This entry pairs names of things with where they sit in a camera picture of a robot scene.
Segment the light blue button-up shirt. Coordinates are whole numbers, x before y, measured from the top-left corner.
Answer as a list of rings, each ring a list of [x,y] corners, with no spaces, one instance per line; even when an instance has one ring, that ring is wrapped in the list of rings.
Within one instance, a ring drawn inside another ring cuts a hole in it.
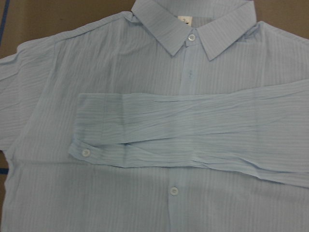
[[[306,232],[309,41],[252,0],[138,0],[0,61],[3,232]]]

